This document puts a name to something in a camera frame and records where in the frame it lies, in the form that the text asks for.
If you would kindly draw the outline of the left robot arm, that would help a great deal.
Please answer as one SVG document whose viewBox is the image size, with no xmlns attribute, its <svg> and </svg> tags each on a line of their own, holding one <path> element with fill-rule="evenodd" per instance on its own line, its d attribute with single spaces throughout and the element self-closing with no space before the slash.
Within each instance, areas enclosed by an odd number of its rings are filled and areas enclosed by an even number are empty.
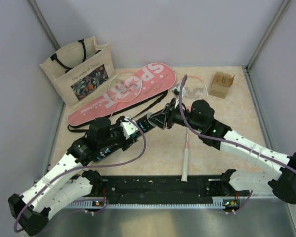
<svg viewBox="0 0 296 237">
<path fill-rule="evenodd" d="M 152 128 L 147 116 L 138 121 L 121 116 L 115 124 L 106 117 L 95 119 L 51 170 L 28 190 L 8 199 L 14 231 L 35 236 L 70 203 L 88 194 L 98 195 L 102 184 L 94 163 L 119 149 L 127 150 Z"/>
</svg>

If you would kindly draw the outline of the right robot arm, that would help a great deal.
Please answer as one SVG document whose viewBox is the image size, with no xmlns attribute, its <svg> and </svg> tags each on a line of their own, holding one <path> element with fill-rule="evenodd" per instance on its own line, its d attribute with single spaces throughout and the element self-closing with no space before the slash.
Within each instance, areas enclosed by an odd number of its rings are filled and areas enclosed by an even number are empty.
<svg viewBox="0 0 296 237">
<path fill-rule="evenodd" d="M 239 156 L 263 170 L 244 174 L 239 170 L 226 172 L 226 179 L 220 183 L 225 195 L 242 190 L 273 192 L 278 199 L 296 204 L 296 152 L 288 155 L 259 145 L 216 120 L 214 112 L 205 100 L 194 101 L 190 110 L 172 100 L 148 120 L 161 129 L 170 129 L 174 124 L 185 126 L 207 146 Z"/>
</svg>

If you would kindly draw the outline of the pink racket cover bag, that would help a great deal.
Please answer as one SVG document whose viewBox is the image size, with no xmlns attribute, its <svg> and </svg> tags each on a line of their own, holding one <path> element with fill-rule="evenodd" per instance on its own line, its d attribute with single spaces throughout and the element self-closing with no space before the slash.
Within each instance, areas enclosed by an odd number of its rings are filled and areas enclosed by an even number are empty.
<svg viewBox="0 0 296 237">
<path fill-rule="evenodd" d="M 163 93 L 167 93 L 176 82 L 175 72 L 171 67 L 164 63 L 150 63 L 136 72 L 143 80 L 143 87 L 140 95 L 131 102 L 119 104 L 113 115 L 161 96 Z M 98 117 L 110 117 L 115 102 L 108 96 L 107 91 L 108 88 L 104 90 L 104 93 L 101 96 L 91 100 L 91 102 L 87 103 L 82 108 L 72 112 L 68 116 L 68 124 L 78 128 Z"/>
</svg>

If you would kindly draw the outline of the pink racket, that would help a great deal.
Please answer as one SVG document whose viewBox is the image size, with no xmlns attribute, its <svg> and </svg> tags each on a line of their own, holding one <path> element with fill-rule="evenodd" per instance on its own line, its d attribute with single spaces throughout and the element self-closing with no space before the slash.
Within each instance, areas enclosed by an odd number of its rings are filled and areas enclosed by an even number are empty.
<svg viewBox="0 0 296 237">
<path fill-rule="evenodd" d="M 115 102 L 110 118 L 113 116 L 119 104 L 135 100 L 141 93 L 143 80 L 141 76 L 132 70 L 117 73 L 109 82 L 108 96 Z"/>
<path fill-rule="evenodd" d="M 186 92 L 183 92 L 182 97 L 187 93 L 188 94 L 188 98 L 191 99 L 200 99 L 201 95 L 199 92 L 202 92 L 204 94 L 204 99 L 207 100 L 208 99 L 208 88 L 207 85 L 205 84 L 205 82 L 202 80 L 202 78 L 198 77 L 198 76 L 194 76 L 194 75 L 190 75 L 190 78 L 194 78 L 199 80 L 202 84 L 203 84 L 203 88 L 197 87 L 194 89 L 193 92 L 188 92 L 186 88 Z M 189 164 L 189 129 L 186 129 L 186 141 L 185 141 L 185 148 L 183 151 L 183 164 L 182 164 L 182 175 L 181 175 L 181 181 L 183 182 L 187 182 L 187 177 L 188 177 L 188 164 Z"/>
</svg>

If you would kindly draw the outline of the black shuttlecock tube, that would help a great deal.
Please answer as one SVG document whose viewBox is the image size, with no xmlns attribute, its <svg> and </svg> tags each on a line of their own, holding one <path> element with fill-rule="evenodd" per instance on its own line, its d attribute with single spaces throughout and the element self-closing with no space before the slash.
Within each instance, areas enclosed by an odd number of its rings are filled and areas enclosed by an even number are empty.
<svg viewBox="0 0 296 237">
<path fill-rule="evenodd" d="M 150 115 L 152 115 L 152 113 L 147 113 L 146 115 L 142 116 L 140 119 L 135 120 L 135 122 L 138 125 L 140 125 L 146 129 L 146 133 L 155 128 L 155 126 L 152 123 L 150 123 L 150 121 L 148 120 Z M 109 155 L 113 154 L 114 152 L 116 152 L 117 150 L 119 150 L 119 148 L 117 146 L 114 146 L 114 145 L 110 146 L 109 145 L 108 135 L 109 135 L 110 126 L 108 126 L 106 128 L 100 128 L 99 131 L 95 132 L 95 138 L 93 138 L 93 141 L 95 142 L 95 146 L 96 146 L 95 153 L 93 155 L 94 162 L 99 162 L 99 161 L 103 160 L 104 158 L 106 158 L 107 156 L 109 156 Z"/>
</svg>

